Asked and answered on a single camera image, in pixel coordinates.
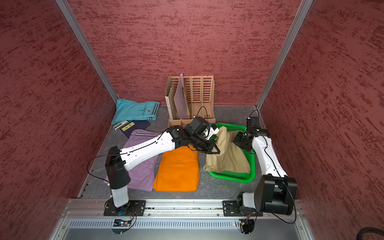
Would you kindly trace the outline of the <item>beige long pants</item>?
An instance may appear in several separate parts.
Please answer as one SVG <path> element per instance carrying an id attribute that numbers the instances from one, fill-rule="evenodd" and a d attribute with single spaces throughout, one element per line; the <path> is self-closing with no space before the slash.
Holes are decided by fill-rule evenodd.
<path id="1" fill-rule="evenodd" d="M 250 164 L 243 153 L 243 150 L 234 144 L 234 139 L 241 131 L 228 131 L 225 126 L 219 128 L 216 138 L 220 154 L 206 156 L 204 171 L 206 172 L 224 172 L 246 173 L 251 171 Z"/>

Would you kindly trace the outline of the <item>green plastic basket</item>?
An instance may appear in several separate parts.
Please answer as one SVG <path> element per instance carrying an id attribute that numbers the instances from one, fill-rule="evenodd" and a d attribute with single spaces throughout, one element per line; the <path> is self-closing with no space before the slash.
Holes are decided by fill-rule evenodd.
<path id="1" fill-rule="evenodd" d="M 226 127 L 229 132 L 231 131 L 241 131 L 245 132 L 246 127 L 236 124 L 228 124 L 228 123 L 216 123 L 217 127 L 220 128 L 222 126 Z M 250 164 L 250 172 L 249 173 L 234 173 L 230 171 L 223 172 L 209 172 L 211 176 L 219 179 L 224 179 L 228 181 L 234 181 L 239 183 L 250 183 L 254 180 L 256 176 L 256 167 L 255 167 L 255 155 L 250 154 L 246 151 L 243 151 L 245 157 L 247 158 L 248 163 Z"/>

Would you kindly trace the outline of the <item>orange cloth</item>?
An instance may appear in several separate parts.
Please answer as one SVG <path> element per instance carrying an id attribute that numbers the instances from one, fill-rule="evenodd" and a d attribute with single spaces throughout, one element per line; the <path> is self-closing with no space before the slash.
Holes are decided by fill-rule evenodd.
<path id="1" fill-rule="evenodd" d="M 199 180 L 198 152 L 180 147 L 162 154 L 153 189 L 157 192 L 195 192 Z"/>

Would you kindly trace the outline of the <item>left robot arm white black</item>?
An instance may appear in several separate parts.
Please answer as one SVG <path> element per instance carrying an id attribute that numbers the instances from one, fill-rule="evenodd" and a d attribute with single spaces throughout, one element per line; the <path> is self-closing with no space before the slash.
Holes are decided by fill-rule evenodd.
<path id="1" fill-rule="evenodd" d="M 130 204 L 128 184 L 131 181 L 129 171 L 137 165 L 168 151 L 180 147 L 192 147 L 193 150 L 207 155 L 219 154 L 215 135 L 220 129 L 204 118 L 196 116 L 186 126 L 172 126 L 159 136 L 129 148 L 110 148 L 105 155 L 105 169 L 112 194 L 113 206 L 117 209 Z"/>

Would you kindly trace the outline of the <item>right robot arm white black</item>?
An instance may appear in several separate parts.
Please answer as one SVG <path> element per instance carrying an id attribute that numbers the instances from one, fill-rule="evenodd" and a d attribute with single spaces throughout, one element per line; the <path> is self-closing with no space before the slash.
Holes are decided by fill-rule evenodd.
<path id="1" fill-rule="evenodd" d="M 256 130 L 249 133 L 238 133 L 234 144 L 254 154 L 260 164 L 262 176 L 253 193 L 240 193 L 238 205 L 245 210 L 255 213 L 268 213 L 276 217 L 289 216 L 296 212 L 295 198 L 297 182 L 283 170 L 272 139 L 267 130 Z"/>

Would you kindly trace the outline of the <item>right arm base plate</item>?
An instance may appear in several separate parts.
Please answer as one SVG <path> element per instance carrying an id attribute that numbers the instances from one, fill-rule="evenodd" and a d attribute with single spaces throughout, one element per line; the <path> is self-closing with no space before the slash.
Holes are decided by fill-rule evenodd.
<path id="1" fill-rule="evenodd" d="M 255 209 L 241 206 L 237 201 L 222 201 L 225 217 L 262 217 L 263 213 L 257 213 Z"/>

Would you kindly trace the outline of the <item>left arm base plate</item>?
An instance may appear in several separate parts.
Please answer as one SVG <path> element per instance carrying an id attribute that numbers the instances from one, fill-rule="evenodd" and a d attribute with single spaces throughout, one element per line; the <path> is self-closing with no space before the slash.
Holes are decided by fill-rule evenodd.
<path id="1" fill-rule="evenodd" d="M 131 200 L 126 205 L 117 208 L 114 205 L 113 199 L 106 201 L 104 216 L 106 217 L 115 217 L 115 216 L 138 216 L 142 217 L 144 215 L 144 210 L 146 207 L 145 200 Z"/>

